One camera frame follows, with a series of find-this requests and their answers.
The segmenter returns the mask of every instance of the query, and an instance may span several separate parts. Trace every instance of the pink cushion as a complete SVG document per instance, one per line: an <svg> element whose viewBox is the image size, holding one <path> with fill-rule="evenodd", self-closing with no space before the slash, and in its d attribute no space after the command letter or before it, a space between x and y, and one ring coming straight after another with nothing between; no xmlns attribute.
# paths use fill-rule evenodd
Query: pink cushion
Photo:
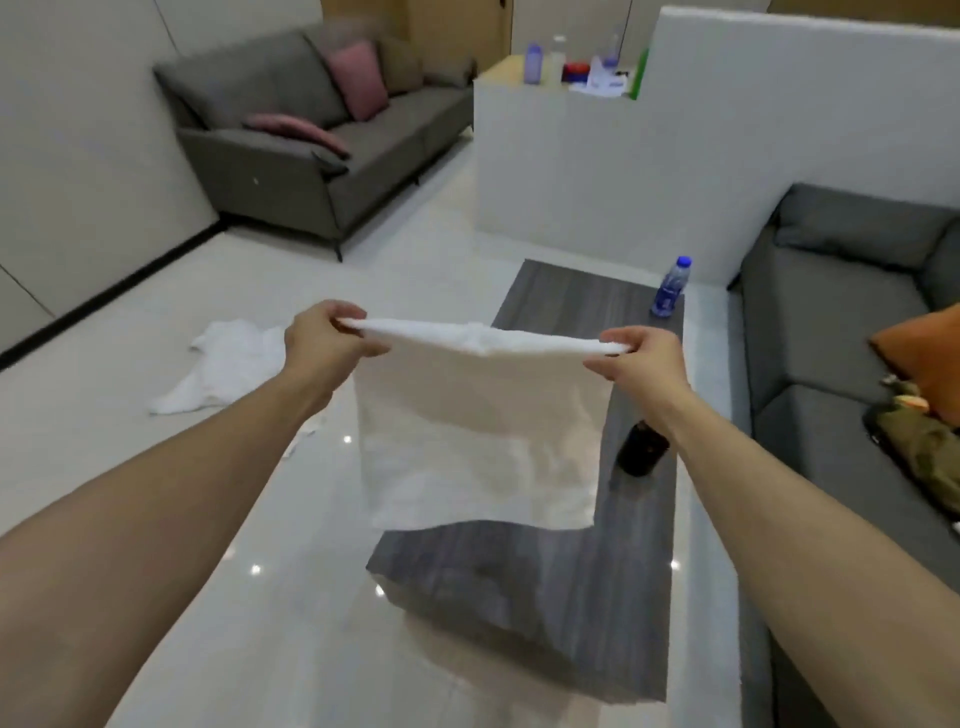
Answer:
<svg viewBox="0 0 960 728"><path fill-rule="evenodd" d="M347 110L356 121L368 121L390 104L370 41L361 40L325 58Z"/></svg>
<svg viewBox="0 0 960 728"><path fill-rule="evenodd" d="M301 139L320 144L340 159L350 158L350 151L343 139L298 116L289 116L285 113L255 113L247 117L244 126L258 132L271 133L274 136L285 136L288 139Z"/></svg>

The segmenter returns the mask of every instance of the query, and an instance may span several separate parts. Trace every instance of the white crumpled towel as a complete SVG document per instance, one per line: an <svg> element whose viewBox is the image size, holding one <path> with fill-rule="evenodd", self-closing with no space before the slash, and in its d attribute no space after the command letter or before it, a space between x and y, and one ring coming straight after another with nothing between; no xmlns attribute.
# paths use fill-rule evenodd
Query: white crumpled towel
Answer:
<svg viewBox="0 0 960 728"><path fill-rule="evenodd" d="M242 319L213 322L190 344L200 352L200 361L168 394L150 402L150 412L172 415L239 400L283 368L287 355L283 331L284 327L261 330ZM290 457L300 439L316 431L313 418L307 420L283 457Z"/></svg>
<svg viewBox="0 0 960 728"><path fill-rule="evenodd" d="M480 324L343 323L393 345L354 373L375 527L593 524L612 386L582 362L627 347Z"/></svg>

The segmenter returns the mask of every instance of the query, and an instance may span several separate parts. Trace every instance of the water bottle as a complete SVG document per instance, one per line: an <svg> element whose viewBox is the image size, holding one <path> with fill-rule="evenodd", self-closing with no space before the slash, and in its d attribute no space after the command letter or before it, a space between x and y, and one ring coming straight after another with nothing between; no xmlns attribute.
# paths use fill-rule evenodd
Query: water bottle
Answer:
<svg viewBox="0 0 960 728"><path fill-rule="evenodd" d="M564 80L566 64L566 36L553 36L553 48L550 51L550 66L546 74L547 85L559 86Z"/></svg>
<svg viewBox="0 0 960 728"><path fill-rule="evenodd" d="M603 67L611 73L616 72L616 67L620 64L620 33L614 33L603 55L600 57L603 61Z"/></svg>
<svg viewBox="0 0 960 728"><path fill-rule="evenodd" d="M527 55L523 59L523 82L538 85L540 70L543 68L543 49L536 43L527 46Z"/></svg>
<svg viewBox="0 0 960 728"><path fill-rule="evenodd" d="M674 306L677 305L677 299L684 292L686 282L690 280L690 263L692 261L686 255L677 258L677 263L670 269L670 272L663 277L663 283L657 290L654 297L654 304L650 306L650 312L654 316L660 316L665 319L673 313Z"/></svg>

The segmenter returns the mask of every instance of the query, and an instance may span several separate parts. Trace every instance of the white partition wall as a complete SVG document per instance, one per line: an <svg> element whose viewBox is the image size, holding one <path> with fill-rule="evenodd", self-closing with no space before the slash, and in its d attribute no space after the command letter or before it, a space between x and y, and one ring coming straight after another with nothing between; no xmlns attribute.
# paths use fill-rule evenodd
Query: white partition wall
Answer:
<svg viewBox="0 0 960 728"><path fill-rule="evenodd" d="M317 23L320 0L156 0L185 56Z"/></svg>
<svg viewBox="0 0 960 728"><path fill-rule="evenodd" d="M0 266L55 316L216 220L151 72L176 57L152 0L0 2Z"/></svg>
<svg viewBox="0 0 960 728"><path fill-rule="evenodd" d="M666 8L637 102L546 93L478 85L481 230L726 284L792 182L960 206L957 31Z"/></svg>

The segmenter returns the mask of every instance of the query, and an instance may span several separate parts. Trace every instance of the dark bottle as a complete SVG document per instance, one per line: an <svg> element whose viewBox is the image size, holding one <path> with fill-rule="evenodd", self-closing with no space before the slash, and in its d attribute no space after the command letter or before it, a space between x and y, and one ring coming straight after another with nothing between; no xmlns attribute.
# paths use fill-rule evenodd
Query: dark bottle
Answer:
<svg viewBox="0 0 960 728"><path fill-rule="evenodd" d="M627 475L649 475L670 449L670 441L642 420L631 427L616 455L616 464Z"/></svg>

